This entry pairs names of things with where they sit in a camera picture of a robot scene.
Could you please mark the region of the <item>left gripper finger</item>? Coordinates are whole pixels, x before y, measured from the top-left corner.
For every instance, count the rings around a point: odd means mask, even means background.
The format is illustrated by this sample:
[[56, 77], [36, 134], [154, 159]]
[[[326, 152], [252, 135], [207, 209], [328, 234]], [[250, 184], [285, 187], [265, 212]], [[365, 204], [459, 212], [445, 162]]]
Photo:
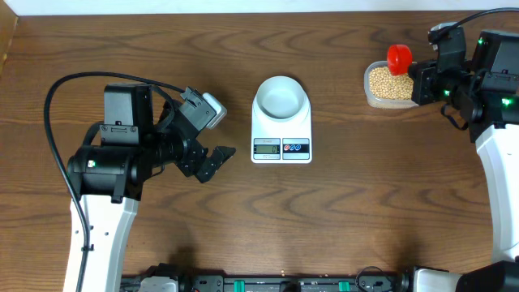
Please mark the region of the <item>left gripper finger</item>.
[[212, 151], [210, 160], [215, 166], [221, 166], [226, 161], [228, 161], [235, 153], [236, 148], [227, 146], [216, 146]]
[[195, 167], [194, 176], [200, 183], [207, 183], [222, 165], [221, 157], [206, 157], [201, 164]]

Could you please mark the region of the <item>red plastic scoop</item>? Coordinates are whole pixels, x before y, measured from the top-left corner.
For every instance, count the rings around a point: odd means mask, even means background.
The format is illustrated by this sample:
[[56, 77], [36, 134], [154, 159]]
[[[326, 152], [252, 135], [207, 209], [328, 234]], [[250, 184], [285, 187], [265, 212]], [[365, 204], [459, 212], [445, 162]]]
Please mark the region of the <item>red plastic scoop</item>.
[[392, 75], [404, 75], [412, 64], [413, 56], [407, 45], [391, 45], [386, 60]]

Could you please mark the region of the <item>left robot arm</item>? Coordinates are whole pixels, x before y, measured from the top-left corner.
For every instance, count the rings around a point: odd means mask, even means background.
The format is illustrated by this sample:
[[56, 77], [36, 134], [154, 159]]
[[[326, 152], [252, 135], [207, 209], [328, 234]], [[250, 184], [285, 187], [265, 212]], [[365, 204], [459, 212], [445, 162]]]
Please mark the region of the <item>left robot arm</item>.
[[116, 291], [131, 225], [144, 182], [168, 164], [186, 177], [208, 182], [236, 152], [209, 151], [197, 137], [213, 129], [226, 108], [211, 94], [188, 87], [176, 101], [165, 95], [158, 123], [153, 121], [151, 84], [109, 84], [105, 117], [88, 130], [67, 164], [79, 209], [71, 210], [71, 248], [65, 291]]

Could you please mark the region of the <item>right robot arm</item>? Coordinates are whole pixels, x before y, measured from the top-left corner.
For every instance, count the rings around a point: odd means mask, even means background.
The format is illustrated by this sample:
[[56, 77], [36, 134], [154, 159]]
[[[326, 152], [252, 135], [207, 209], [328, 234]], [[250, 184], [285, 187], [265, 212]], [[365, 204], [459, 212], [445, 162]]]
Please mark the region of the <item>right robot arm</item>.
[[491, 206], [491, 264], [469, 273], [414, 268], [400, 291], [516, 291], [518, 289], [518, 35], [483, 30], [471, 59], [465, 34], [453, 23], [428, 33], [437, 52], [410, 65], [417, 105], [443, 102], [458, 110], [483, 164]]

